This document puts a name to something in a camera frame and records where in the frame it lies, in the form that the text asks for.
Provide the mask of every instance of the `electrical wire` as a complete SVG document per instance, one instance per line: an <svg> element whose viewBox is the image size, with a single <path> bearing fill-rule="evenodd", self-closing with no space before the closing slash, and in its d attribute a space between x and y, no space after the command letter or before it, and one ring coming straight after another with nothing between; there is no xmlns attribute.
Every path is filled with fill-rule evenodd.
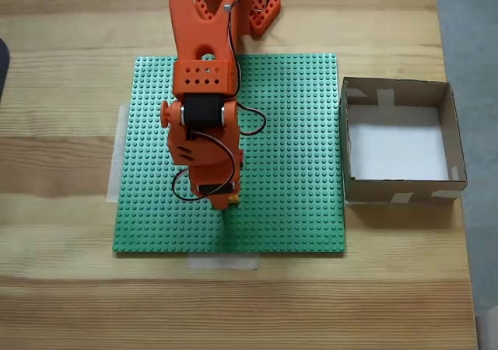
<svg viewBox="0 0 498 350"><path fill-rule="evenodd" d="M251 113L255 113L255 114L257 114L257 115L259 115L260 117L263 118L263 124L260 127L256 128L254 131L249 131L249 132L240 131L241 135L243 135L243 136L254 136L256 134L259 134L261 131L263 131L265 129L265 126L266 126L266 116L265 116L265 114L262 111L260 111L258 109L254 109L252 107L245 107L241 103L237 103L237 106L240 109L243 109L243 110L246 110L246 111L250 111Z"/></svg>
<svg viewBox="0 0 498 350"><path fill-rule="evenodd" d="M187 171L188 169L182 169L180 171L178 171L178 173L174 176L173 178L173 181L171 182L171 189L173 191L173 194L181 199L182 201L185 201L185 202L195 202L195 201L200 201L204 198L207 198L208 196L212 195L212 194L215 194L217 191L219 191L221 188L225 187L228 183L230 183L233 179L233 176L235 175L235 167L237 165L237 162L235 161L235 156L233 155L233 153L230 151L230 149L228 149L228 147L223 144L220 140L218 140L217 138L215 138L214 136L211 136L211 135L208 135L208 134L205 134L204 132L199 132L199 131L192 131L191 132L192 136L197 136L199 138L204 138L206 140L209 140L210 142L212 142L213 144L216 144L217 146L219 146L221 149L223 149L225 151L225 153L229 156L230 158L230 161L232 162L232 172L230 173L230 175L226 178L226 180L223 182L223 184L220 184L216 189L214 189L213 191L210 191L208 194L203 194L201 197L196 197L196 198L186 198L186 197L183 197L181 196L180 194L177 193L175 187L177 185L177 181L178 179L180 179L180 177L182 177Z"/></svg>
<svg viewBox="0 0 498 350"><path fill-rule="evenodd" d="M242 70L240 69L239 61L237 60L237 55L235 53L235 46L233 45L232 38L232 11L233 7L239 3L240 0L235 0L232 4L230 4L230 10L228 12L228 27L227 27L227 36L228 36L228 44L230 46L230 50L232 51L233 60L235 61L235 65L237 67L237 90L233 95L226 97L224 100L231 100L237 98L240 87L242 85Z"/></svg>

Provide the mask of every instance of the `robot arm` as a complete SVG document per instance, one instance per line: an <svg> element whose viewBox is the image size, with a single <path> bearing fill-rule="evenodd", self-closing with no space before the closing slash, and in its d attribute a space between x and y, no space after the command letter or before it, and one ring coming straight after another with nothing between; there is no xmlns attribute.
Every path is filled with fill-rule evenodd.
<svg viewBox="0 0 498 350"><path fill-rule="evenodd" d="M170 0L178 53L176 100L163 103L160 117L162 126L170 127L168 146L174 163L188 166L173 180L174 193L184 201L208 198L221 210L228 206L228 197L240 190L237 111L242 106L237 94L242 75L235 53L241 35L269 26L280 7L280 0L274 3L274 14L265 13L268 18L263 25L259 8L262 4L269 8L268 0ZM207 54L214 59L205 61ZM174 190L187 170L195 198L183 198Z"/></svg>

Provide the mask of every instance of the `wood grain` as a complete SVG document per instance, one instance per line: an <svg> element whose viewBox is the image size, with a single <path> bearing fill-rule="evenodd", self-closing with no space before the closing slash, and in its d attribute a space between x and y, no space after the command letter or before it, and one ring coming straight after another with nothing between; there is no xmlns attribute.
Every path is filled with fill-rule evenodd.
<svg viewBox="0 0 498 350"><path fill-rule="evenodd" d="M114 136L135 58L176 53L167 1L0 0L12 52L0 135ZM445 79L436 0L286 0L244 46L333 51L341 77Z"/></svg>
<svg viewBox="0 0 498 350"><path fill-rule="evenodd" d="M116 257L105 192L135 57L174 54L168 0L0 0L0 348L474 349L461 202L345 210L347 251L256 271ZM248 53L444 80L436 0L282 0Z"/></svg>
<svg viewBox="0 0 498 350"><path fill-rule="evenodd" d="M0 279L0 288L0 346L10 349L473 346L461 325L467 286L452 281Z"/></svg>

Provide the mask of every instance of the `cardboard box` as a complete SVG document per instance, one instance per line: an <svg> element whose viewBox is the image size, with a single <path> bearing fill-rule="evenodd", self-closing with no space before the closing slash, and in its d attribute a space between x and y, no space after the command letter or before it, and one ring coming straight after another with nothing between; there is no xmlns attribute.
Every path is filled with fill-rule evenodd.
<svg viewBox="0 0 498 350"><path fill-rule="evenodd" d="M347 202L448 202L467 186L448 83L345 78L340 118Z"/></svg>

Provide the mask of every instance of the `masking tape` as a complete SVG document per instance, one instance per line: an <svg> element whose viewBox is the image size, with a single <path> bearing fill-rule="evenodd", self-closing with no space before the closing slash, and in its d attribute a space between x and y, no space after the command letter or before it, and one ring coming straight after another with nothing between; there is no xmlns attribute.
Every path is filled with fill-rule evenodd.
<svg viewBox="0 0 498 350"><path fill-rule="evenodd" d="M408 204L410 198L413 196L413 192L410 193L395 193L392 196L391 203L392 204Z"/></svg>
<svg viewBox="0 0 498 350"><path fill-rule="evenodd" d="M256 270L259 254L189 254L187 268L200 270Z"/></svg>
<svg viewBox="0 0 498 350"><path fill-rule="evenodd" d="M348 88L346 95L348 97L368 97L361 89L357 88Z"/></svg>
<svg viewBox="0 0 498 350"><path fill-rule="evenodd" d="M458 176L458 167L451 167L451 179L455 181L459 181L460 177Z"/></svg>
<svg viewBox="0 0 498 350"><path fill-rule="evenodd" d="M344 203L346 206L354 206L354 205L365 205L366 202L361 202L361 201L348 201L344 200Z"/></svg>
<svg viewBox="0 0 498 350"><path fill-rule="evenodd" d="M378 89L377 103L379 107L393 107L395 105L395 91L393 89Z"/></svg>
<svg viewBox="0 0 498 350"><path fill-rule="evenodd" d="M119 187L121 182L121 171L123 170L123 159L125 157L126 132L128 130L129 114L129 103L123 104L119 107L116 135L114 136L114 149L112 151L112 160L110 163L106 202L117 202L119 199Z"/></svg>
<svg viewBox="0 0 498 350"><path fill-rule="evenodd" d="M432 197L460 198L459 191L434 191Z"/></svg>

